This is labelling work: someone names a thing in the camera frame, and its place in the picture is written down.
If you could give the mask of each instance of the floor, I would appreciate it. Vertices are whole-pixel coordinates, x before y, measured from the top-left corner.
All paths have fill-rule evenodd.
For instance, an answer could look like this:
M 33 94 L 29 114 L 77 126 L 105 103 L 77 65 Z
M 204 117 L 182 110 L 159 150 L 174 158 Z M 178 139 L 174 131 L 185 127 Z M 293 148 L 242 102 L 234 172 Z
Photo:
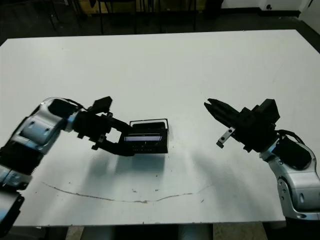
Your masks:
M 5 7 L 0 12 L 0 45 L 9 38 L 62 37 L 100 35 L 98 16 L 83 16 L 77 21 L 71 6 L 55 4 L 59 20 L 52 14 L 51 25 L 41 2 L 29 2 Z M 195 16 L 195 30 L 192 12 L 164 12 L 157 14 L 137 14 L 137 34 L 215 32 L 243 30 L 296 29 L 319 53 L 320 35 L 295 16 L 260 16 L 258 12 L 224 13 L 207 19 L 201 13 Z M 105 35 L 126 35 L 134 33 L 133 16 L 114 14 L 103 16 Z M 78 240 L 83 229 L 70 228 L 67 239 Z M 215 224 L 215 239 L 267 239 L 261 223 Z M 67 230 L 51 229 L 46 239 L 65 239 Z

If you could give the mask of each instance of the dark floor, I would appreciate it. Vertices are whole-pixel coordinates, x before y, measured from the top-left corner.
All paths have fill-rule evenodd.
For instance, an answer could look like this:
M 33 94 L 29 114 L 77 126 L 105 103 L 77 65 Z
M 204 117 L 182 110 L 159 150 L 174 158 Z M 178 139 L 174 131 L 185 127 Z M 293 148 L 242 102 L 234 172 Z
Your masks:
M 41 2 L 3 7 L 0 17 L 0 45 L 8 38 L 101 34 L 98 16 L 82 17 L 79 24 L 71 6 L 56 3 L 55 8 L 59 21 L 49 6 L 56 30 Z M 194 32 L 193 12 L 169 12 L 162 13 L 161 16 L 155 13 L 138 13 L 136 19 L 137 34 Z M 260 16 L 258 12 L 252 12 L 221 14 L 215 19 L 206 19 L 203 14 L 198 13 L 195 19 L 195 32 L 296 29 L 320 53 L 320 35 L 294 16 Z M 105 35 L 134 34 L 133 15 L 104 15 L 103 23 Z

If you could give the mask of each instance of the white table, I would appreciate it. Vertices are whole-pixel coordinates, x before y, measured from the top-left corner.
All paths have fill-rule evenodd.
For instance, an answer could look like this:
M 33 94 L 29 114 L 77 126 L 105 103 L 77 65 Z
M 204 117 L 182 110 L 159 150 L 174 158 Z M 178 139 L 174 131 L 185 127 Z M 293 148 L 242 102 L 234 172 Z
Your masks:
M 226 127 L 207 98 L 238 110 L 276 99 L 277 128 L 320 154 L 320 55 L 295 30 L 10 39 L 0 51 L 1 146 L 51 96 L 85 106 L 112 96 L 116 118 L 170 127 L 159 156 L 118 157 L 62 132 L 17 226 L 284 220 L 268 164 L 233 139 L 216 146 Z

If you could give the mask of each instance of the crack on table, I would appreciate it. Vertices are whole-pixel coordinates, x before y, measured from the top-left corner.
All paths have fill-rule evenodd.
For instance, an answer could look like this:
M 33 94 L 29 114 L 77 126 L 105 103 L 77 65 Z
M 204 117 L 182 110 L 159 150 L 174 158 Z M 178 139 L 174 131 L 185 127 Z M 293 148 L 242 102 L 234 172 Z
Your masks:
M 185 196 L 185 195 L 194 195 L 194 194 L 199 194 L 200 192 L 210 188 L 213 186 L 213 184 L 205 186 L 203 188 L 201 188 L 199 191 L 196 192 L 186 192 L 186 193 L 182 193 L 182 194 L 174 194 L 174 195 L 169 195 L 169 196 L 164 196 L 161 197 L 159 199 L 155 199 L 155 200 L 120 200 L 120 199 L 113 199 L 113 198 L 108 198 L 108 197 L 101 197 L 101 196 L 93 196 L 93 195 L 88 195 L 88 194 L 82 194 L 82 193 L 78 193 L 78 192 L 72 192 L 72 191 L 67 191 L 67 190 L 63 190 L 61 188 L 52 186 L 44 181 L 42 181 L 42 184 L 46 185 L 49 188 L 52 188 L 54 190 L 57 190 L 59 192 L 65 193 L 65 194 L 70 194 L 70 195 L 75 195 L 75 196 L 80 196 L 80 197 L 85 197 L 85 198 L 92 198 L 92 199 L 99 199 L 99 200 L 105 200 L 105 201 L 111 201 L 111 202 L 120 202 L 120 203 L 139 203 L 139 204 L 147 204 L 147 203 L 154 203 L 154 202 L 160 202 L 162 200 L 165 199 L 171 199 L 171 198 L 177 198 L 177 197 L 181 197 L 181 196 Z

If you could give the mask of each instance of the metal bracket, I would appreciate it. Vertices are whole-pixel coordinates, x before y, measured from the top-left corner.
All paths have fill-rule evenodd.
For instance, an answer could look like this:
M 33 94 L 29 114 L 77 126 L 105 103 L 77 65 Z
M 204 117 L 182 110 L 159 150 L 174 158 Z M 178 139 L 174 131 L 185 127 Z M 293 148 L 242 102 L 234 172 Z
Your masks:
M 220 147 L 220 148 L 224 148 L 224 143 L 228 140 L 228 138 L 231 137 L 231 135 L 234 133 L 236 129 L 233 127 L 230 127 L 216 142 L 216 144 Z

